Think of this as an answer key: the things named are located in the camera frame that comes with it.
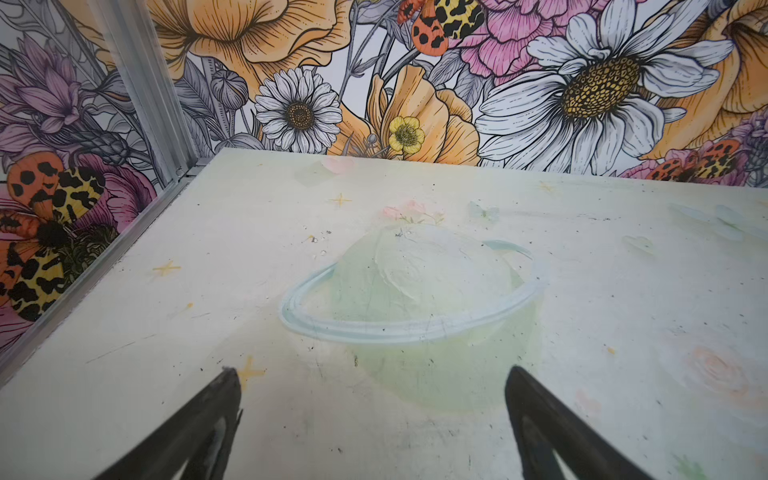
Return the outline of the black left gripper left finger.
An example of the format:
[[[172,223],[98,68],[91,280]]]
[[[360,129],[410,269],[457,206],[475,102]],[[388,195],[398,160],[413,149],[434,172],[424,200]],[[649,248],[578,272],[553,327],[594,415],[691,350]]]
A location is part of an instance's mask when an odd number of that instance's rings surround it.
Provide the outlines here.
[[[241,415],[237,371],[225,367],[99,479],[222,479]]]

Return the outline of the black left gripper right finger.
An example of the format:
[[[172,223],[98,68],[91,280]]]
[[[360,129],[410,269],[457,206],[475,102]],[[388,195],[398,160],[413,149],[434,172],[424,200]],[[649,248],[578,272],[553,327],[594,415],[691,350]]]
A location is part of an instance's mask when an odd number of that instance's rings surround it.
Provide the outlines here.
[[[563,479],[562,460],[578,479],[651,480],[523,367],[504,394],[525,479]]]

